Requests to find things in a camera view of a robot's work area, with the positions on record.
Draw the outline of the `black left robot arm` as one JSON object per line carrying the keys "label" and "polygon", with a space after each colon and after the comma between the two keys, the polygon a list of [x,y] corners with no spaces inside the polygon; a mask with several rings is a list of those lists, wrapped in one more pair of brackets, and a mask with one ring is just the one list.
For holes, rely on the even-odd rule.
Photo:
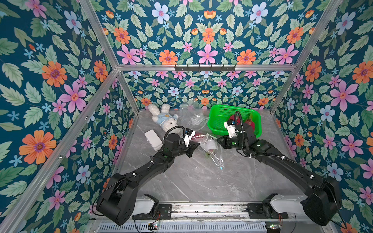
{"label": "black left robot arm", "polygon": [[155,214],[158,199],[145,195],[138,199],[138,191],[152,178],[167,171],[180,155],[191,157],[200,143],[185,144],[178,134],[165,136],[161,149],[150,162],[140,168],[121,175],[114,174],[97,200],[96,210],[117,225],[123,225],[133,215]]}

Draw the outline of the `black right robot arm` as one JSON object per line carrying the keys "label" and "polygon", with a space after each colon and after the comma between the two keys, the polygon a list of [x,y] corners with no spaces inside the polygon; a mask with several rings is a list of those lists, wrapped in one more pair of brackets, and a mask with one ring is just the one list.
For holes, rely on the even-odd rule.
{"label": "black right robot arm", "polygon": [[307,170],[282,154],[270,142],[257,139],[246,123],[225,122],[228,135],[218,138],[224,149],[235,149],[239,154],[255,159],[279,172],[306,195],[300,202],[305,215],[314,223],[326,226],[342,206],[339,182]]}

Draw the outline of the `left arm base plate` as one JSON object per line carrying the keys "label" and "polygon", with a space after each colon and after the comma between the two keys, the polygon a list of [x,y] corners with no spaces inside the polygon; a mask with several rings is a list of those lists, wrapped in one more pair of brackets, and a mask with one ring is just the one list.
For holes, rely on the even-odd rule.
{"label": "left arm base plate", "polygon": [[172,216],[171,204],[159,204],[150,213],[132,216],[132,220],[170,220]]}

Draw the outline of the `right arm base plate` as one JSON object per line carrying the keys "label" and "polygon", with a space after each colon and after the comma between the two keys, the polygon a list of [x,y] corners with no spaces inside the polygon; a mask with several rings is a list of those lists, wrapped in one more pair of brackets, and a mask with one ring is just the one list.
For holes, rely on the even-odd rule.
{"label": "right arm base plate", "polygon": [[275,212],[269,204],[248,203],[245,211],[251,219],[288,219],[287,213]]}

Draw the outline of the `clear zip-top bag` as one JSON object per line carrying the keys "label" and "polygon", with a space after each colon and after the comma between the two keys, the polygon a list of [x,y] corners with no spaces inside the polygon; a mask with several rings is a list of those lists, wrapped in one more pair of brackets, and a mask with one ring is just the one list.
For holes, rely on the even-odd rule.
{"label": "clear zip-top bag", "polygon": [[201,149],[201,151],[207,158],[210,158],[212,160],[212,162],[218,169],[224,169],[222,146],[217,142],[216,137],[210,134],[206,134],[206,136],[202,138],[193,137],[193,140],[200,143],[199,148]]}
{"label": "clear zip-top bag", "polygon": [[200,133],[208,133],[209,111],[199,107],[197,103],[183,103],[179,107],[179,123]]}

